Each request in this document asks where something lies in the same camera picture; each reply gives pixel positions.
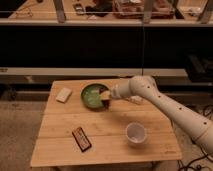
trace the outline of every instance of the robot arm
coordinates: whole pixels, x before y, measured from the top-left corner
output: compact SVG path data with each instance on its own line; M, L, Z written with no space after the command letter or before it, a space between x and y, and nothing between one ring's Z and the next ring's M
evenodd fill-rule
M141 96L182 128L209 155L213 155L213 122L159 92L150 76L135 76L123 84L115 85L112 99Z

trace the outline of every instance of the black wall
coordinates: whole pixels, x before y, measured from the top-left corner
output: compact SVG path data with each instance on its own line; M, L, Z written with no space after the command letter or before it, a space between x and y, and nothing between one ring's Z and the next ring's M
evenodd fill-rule
M189 53L213 57L212 39L211 27L1 26L0 67L184 68Z

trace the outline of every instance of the table top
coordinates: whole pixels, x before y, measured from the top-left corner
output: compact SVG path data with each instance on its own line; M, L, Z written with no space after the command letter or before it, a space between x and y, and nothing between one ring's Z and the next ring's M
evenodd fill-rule
M55 81L33 151L31 166L74 166L89 164L138 163L181 159L180 147L170 121L155 106L142 100L134 104L113 100L108 110L91 111L81 101L81 91L91 83L112 87L126 79ZM73 93L64 103L55 100L62 88ZM130 122L140 122L147 139L140 148L132 148L125 137ZM72 131L82 127L92 148L81 152Z

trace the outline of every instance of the chocolate bar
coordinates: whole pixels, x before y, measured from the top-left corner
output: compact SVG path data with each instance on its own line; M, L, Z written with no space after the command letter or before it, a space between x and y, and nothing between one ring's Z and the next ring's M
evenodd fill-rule
M92 147L92 144L90 143L89 139L87 138L86 134L84 133L81 127L78 127L77 129L72 131L72 135L74 136L82 152Z

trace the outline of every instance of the white cup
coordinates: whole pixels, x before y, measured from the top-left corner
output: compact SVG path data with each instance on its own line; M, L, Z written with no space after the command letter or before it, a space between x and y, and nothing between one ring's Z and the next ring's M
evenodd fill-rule
M140 146L147 137L146 129L142 124L132 122L126 127L126 137L130 146Z

